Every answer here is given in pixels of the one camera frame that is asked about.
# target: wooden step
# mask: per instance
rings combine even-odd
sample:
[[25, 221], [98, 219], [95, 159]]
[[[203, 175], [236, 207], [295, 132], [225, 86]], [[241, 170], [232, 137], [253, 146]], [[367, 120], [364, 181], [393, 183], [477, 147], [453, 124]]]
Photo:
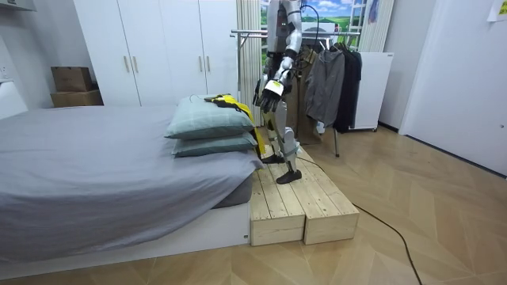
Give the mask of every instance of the wooden step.
[[[303, 150], [299, 157], [313, 162]], [[253, 176], [251, 244], [303, 239], [307, 245], [353, 238], [359, 211], [316, 165], [298, 159], [300, 180], [279, 185], [285, 164], [265, 165]]]
[[253, 174], [250, 243], [268, 245], [303, 238], [305, 214], [290, 185], [278, 185], [268, 168]]
[[[298, 157], [314, 160], [301, 147]], [[306, 245], [353, 238], [359, 211], [333, 181], [316, 165], [298, 159], [301, 180], [291, 182], [307, 216], [303, 241]]]

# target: wall outlet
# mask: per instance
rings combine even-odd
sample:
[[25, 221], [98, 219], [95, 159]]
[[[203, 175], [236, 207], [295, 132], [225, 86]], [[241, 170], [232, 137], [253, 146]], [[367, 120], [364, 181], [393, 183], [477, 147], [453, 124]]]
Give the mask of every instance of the wall outlet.
[[2, 66], [2, 78], [9, 79], [9, 75], [7, 74], [7, 69], [5, 66]]

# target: robot leg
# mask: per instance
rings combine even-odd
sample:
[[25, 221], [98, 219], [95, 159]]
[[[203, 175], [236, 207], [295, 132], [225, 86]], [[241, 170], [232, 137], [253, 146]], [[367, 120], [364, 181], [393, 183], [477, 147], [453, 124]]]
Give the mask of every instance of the robot leg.
[[278, 135], [276, 134], [275, 124], [273, 120], [272, 112], [261, 112], [264, 118], [265, 126], [268, 128], [269, 145], [273, 149], [273, 155], [263, 158], [262, 163], [273, 164], [273, 163], [284, 163], [284, 155], [280, 151], [280, 144], [278, 143]]
[[287, 184], [301, 178], [301, 172], [295, 165], [299, 144], [295, 140], [294, 131], [290, 127], [286, 127], [287, 103], [280, 101], [276, 111], [269, 112], [268, 114], [271, 115], [271, 123], [276, 130], [276, 140], [288, 168], [288, 172], [278, 177], [276, 182], [278, 184]]

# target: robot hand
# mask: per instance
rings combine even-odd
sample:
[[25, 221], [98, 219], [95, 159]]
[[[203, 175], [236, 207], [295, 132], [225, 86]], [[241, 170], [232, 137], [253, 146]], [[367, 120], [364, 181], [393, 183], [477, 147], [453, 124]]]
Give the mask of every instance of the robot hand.
[[264, 113], [275, 112], [278, 102], [280, 102], [282, 98], [283, 92], [283, 84], [275, 80], [270, 80], [262, 90], [262, 97], [260, 99], [261, 110]]

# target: clothes rack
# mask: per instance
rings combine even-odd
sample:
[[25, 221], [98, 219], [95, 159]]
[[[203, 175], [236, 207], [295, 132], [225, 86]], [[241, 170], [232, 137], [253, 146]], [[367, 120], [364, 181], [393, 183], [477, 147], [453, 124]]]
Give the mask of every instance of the clothes rack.
[[[347, 36], [347, 46], [350, 46], [352, 42], [352, 38], [355, 36], [360, 36], [360, 32], [303, 32], [303, 40], [315, 40], [315, 36], [317, 36], [318, 41], [325, 41], [326, 46], [331, 46], [333, 44], [333, 36]], [[238, 93], [241, 92], [241, 49], [245, 42], [252, 39], [266, 39], [268, 37], [268, 31], [266, 30], [231, 30], [230, 37], [236, 37], [238, 41]], [[339, 158], [340, 154], [338, 153], [338, 133], [333, 128], [333, 137], [334, 137], [334, 156]]]

